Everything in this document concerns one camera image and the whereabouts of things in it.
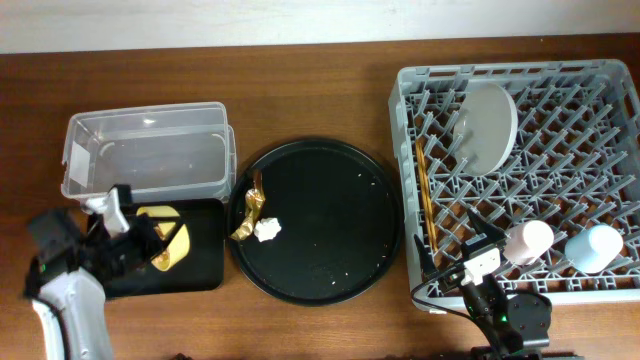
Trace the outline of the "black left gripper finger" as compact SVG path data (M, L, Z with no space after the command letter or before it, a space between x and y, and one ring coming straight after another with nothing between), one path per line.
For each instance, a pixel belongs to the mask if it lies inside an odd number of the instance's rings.
M169 224L168 230L162 230L161 224ZM131 228L136 228L147 237L159 240L172 240L178 234L177 216L150 216L149 214L136 215L130 221Z
M144 257L153 265L175 265L183 258L183 237L159 240L146 237L142 240Z

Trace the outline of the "grey dishwasher rack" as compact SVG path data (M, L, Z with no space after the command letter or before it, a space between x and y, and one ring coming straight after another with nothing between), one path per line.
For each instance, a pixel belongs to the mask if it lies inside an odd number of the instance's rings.
M453 151L465 97L487 84L513 98L518 129L506 162L484 176L463 171ZM467 210L509 228L542 220L553 245L530 265L503 262L506 290L530 290L556 305L635 302L639 298L639 99L618 60L416 66L399 71L389 100L399 165L411 290L423 282L413 241L418 234L438 267L475 238ZM587 274L566 258L567 241L605 224L623 247L601 272ZM439 284L418 298L450 309L460 294Z

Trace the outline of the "clear plastic bin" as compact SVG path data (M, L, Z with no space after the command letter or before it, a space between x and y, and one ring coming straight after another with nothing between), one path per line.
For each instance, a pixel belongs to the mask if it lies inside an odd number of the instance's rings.
M61 193L84 203L115 184L137 203L215 198L235 185L234 130L220 102L84 112L67 127Z

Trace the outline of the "round black tray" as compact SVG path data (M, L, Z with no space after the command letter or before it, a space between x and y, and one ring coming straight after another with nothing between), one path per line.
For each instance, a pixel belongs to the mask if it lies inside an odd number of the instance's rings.
M261 215L277 219L281 229L271 240L249 236L229 248L256 287L288 303L326 306L360 295L391 267L403 241L402 203L367 153L328 138L266 152L236 182L227 232L244 218L255 172L266 195Z

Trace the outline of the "black rectangular tray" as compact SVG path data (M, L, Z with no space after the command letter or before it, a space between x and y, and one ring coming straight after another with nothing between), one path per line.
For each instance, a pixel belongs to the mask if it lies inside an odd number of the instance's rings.
M127 210L158 211L170 207L189 235L189 251L166 271L154 265L134 271L104 286L109 299L163 293L207 291L217 288L224 277L224 205L217 199L181 200L137 204Z

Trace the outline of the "gold foil wrapper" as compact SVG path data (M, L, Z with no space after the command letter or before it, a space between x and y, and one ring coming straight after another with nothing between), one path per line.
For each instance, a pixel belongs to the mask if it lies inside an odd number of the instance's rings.
M253 171L252 181L252 187L246 191L244 196L244 219L239 227L230 235L230 237L237 242L247 239L253 233L256 223L260 218L262 208L266 203L262 173L260 170Z

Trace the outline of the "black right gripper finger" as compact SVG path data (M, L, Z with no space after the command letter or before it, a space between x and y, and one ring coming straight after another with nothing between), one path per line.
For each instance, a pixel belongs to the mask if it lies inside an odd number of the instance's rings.
M484 235L482 240L484 245L495 245L499 250L503 250L506 245L506 233L503 229L488 223L481 218L477 211L469 208L467 216L477 235Z
M427 252L427 248L418 234L413 235L413 241L419 257L422 280L425 283L436 281L440 272L433 262L432 256Z

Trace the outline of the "yellow bowl with food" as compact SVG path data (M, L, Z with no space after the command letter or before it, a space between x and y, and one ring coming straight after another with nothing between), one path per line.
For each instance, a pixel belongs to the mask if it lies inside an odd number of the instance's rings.
M154 230L166 245L166 249L152 260L153 266L166 272L180 262L190 251L190 237L187 225L182 223L179 213L167 205L144 206L136 211L137 215L148 215L154 222Z

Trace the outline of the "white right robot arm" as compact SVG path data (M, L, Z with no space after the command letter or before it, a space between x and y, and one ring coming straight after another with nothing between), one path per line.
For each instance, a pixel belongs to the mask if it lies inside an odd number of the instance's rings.
M422 241L414 238L423 282L411 290L412 301L472 322L489 343L471 350L475 359L540 359L541 349L550 343L552 302L535 292L501 287L494 272L501 265L506 233L472 209L467 216L481 238L463 243L461 258L443 270L435 267ZM443 291L459 290L466 312L419 299L418 292L433 284Z

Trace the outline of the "pink plastic cup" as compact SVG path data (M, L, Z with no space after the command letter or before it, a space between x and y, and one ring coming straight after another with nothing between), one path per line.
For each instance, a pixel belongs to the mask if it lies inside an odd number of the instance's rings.
M531 220L508 229L504 257L519 266L530 265L553 244L552 228L540 220Z

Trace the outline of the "light blue cup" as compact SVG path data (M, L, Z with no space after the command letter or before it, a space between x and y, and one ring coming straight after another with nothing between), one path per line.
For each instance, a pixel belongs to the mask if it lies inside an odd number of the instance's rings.
M575 269L593 274L604 270L622 247L622 235L609 225L599 224L569 239L564 254Z

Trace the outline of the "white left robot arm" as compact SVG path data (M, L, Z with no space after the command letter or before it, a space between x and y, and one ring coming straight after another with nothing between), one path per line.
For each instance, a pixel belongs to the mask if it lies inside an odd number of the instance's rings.
M49 359L112 359L104 287L161 255L184 222L177 216L130 219L111 235L101 221L82 232L67 208L54 208L28 224L39 253L29 265L24 297L44 333Z

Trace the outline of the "crumpled white tissue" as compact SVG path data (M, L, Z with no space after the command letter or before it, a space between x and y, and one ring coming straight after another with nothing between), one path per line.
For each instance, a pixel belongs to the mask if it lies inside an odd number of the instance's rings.
M254 227L253 234L259 242L273 240L281 231L281 225L277 218L263 218Z

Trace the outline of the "grey round plate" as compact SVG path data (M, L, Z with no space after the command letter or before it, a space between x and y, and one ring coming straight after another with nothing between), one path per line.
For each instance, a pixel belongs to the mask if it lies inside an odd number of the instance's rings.
M487 84L467 94L461 104L453 136L460 140L453 151L463 171L484 176L498 170L516 140L518 116L511 95L501 86Z

